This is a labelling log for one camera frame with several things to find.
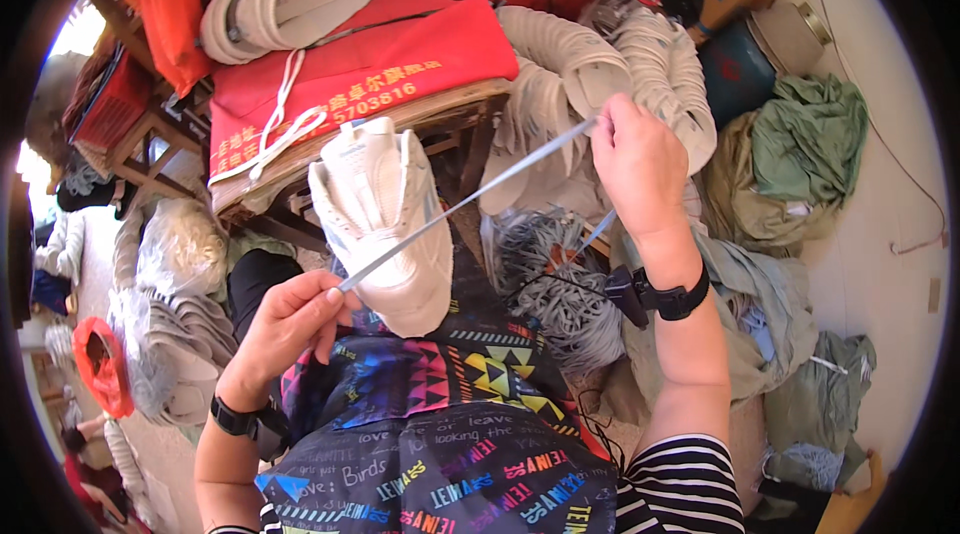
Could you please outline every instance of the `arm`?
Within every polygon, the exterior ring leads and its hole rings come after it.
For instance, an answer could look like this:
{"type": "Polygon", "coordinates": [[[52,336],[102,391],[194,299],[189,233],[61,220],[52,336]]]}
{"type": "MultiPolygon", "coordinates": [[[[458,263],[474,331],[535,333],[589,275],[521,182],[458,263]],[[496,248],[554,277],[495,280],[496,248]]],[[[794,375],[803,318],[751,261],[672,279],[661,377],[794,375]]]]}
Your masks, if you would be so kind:
{"type": "MultiPolygon", "coordinates": [[[[336,287],[341,279],[314,271],[278,284],[264,296],[249,331],[217,382],[217,396],[234,411],[267,405],[270,382],[308,348],[320,363],[330,362],[337,321],[350,323],[360,309],[353,293],[336,287]]],[[[257,444],[224,432],[212,417],[199,437],[194,488],[204,531],[223,526],[258,530],[263,495],[254,485],[257,444]]]]}
{"type": "Polygon", "coordinates": [[[127,518],[120,513],[120,510],[117,509],[117,506],[114,504],[111,498],[107,496],[107,493],[104,492],[103,489],[97,488],[96,486],[87,484],[85,482],[80,482],[79,485],[83,487],[83,490],[86,491],[88,495],[90,495],[90,499],[102,504],[103,508],[109,511],[114,518],[116,518],[117,522],[121,524],[126,523],[127,518]]]}
{"type": "MultiPolygon", "coordinates": [[[[688,155],[663,121],[626,95],[598,116],[593,159],[606,193],[630,234],[657,290],[692,289],[702,258],[683,207],[688,155]]],[[[714,291],[677,322],[654,317],[656,354],[664,383],[637,449],[679,434],[730,436],[727,343],[714,291]]]]}
{"type": "Polygon", "coordinates": [[[93,418],[90,421],[84,421],[83,423],[77,424],[77,430],[80,434],[83,435],[83,438],[90,440],[93,436],[96,436],[97,432],[100,432],[100,429],[107,422],[107,415],[101,413],[97,417],[93,418]]]}

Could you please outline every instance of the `black hair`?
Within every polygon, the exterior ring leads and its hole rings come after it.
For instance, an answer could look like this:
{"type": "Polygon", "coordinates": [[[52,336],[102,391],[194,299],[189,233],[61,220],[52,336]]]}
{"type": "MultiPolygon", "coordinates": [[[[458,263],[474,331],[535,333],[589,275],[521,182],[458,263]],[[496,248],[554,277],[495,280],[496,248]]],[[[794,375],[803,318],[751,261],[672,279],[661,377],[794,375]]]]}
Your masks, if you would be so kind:
{"type": "Polygon", "coordinates": [[[76,427],[68,427],[60,432],[60,438],[70,453],[78,454],[87,446],[87,438],[76,427]]]}

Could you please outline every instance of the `light blue shoelace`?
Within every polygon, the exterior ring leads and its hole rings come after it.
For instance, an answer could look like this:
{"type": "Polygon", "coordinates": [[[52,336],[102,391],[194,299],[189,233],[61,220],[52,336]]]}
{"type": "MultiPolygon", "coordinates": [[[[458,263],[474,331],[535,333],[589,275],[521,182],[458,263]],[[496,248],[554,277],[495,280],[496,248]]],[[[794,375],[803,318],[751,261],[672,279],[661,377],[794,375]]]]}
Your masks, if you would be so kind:
{"type": "MultiPolygon", "coordinates": [[[[360,282],[363,281],[364,278],[366,278],[366,276],[370,276],[372,273],[374,273],[374,270],[376,270],[378,267],[389,262],[394,255],[396,255],[397,253],[401,252],[403,249],[413,244],[413,242],[416,239],[420,238],[427,230],[429,230],[430,228],[433,228],[434,226],[439,224],[441,221],[443,221],[447,217],[452,216],[455,212],[462,209],[462,207],[464,207],[466,204],[470,203],[471,201],[479,197],[484,192],[487,192],[493,187],[496,187],[497,185],[500,185],[506,182],[510,178],[522,172],[524,169],[530,168],[535,163],[549,156],[551,153],[554,153],[560,150],[562,146],[569,143],[570,141],[575,139],[577,136],[587,132],[591,127],[594,126],[595,122],[596,122],[595,117],[591,117],[590,119],[582,121],[581,123],[577,124],[573,128],[570,128],[568,131],[562,133],[561,135],[550,140],[543,146],[534,150],[534,152],[530,153],[527,156],[524,156],[513,167],[503,172],[496,178],[493,178],[485,186],[482,186],[480,189],[478,189],[476,192],[474,192],[473,194],[463,199],[461,202],[451,206],[447,211],[441,213],[437,217],[434,217],[432,220],[430,220],[426,224],[423,224],[412,234],[404,238],[402,242],[400,242],[399,244],[391,248],[389,251],[384,252],[383,254],[378,256],[376,259],[371,261],[370,264],[366,265],[366,267],[364,267],[357,273],[353,274],[352,276],[348,277],[344,281],[340,282],[340,285],[337,286],[337,288],[339,288],[340,291],[343,293],[353,290],[358,284],[360,284],[360,282]]],[[[604,221],[606,223],[613,221],[613,216],[607,215],[604,218],[604,221]]],[[[596,237],[599,236],[600,232],[601,232],[601,228],[596,228],[596,230],[594,230],[594,233],[591,235],[592,238],[596,239],[596,237]]],[[[586,244],[590,244],[593,241],[594,240],[592,239],[588,240],[586,244]]]]}

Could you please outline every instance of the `blue container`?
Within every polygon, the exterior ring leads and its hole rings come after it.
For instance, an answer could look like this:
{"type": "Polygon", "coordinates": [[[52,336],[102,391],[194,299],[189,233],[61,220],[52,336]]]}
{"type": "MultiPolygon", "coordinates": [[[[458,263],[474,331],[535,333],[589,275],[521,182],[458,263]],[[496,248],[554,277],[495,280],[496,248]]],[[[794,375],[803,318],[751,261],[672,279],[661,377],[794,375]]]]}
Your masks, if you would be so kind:
{"type": "Polygon", "coordinates": [[[727,25],[700,48],[706,102],[722,130],[734,118],[773,98],[777,71],[743,19],[727,25]]]}

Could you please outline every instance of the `basket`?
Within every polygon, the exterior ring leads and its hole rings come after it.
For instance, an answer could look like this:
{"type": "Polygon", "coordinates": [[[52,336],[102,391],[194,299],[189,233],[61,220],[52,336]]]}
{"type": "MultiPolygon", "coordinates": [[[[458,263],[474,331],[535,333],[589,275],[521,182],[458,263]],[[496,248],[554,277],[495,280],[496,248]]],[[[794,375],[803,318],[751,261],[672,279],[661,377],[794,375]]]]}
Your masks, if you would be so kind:
{"type": "Polygon", "coordinates": [[[83,142],[104,154],[119,144],[147,109],[154,79],[121,47],[103,73],[100,90],[90,101],[70,143],[83,142]]]}

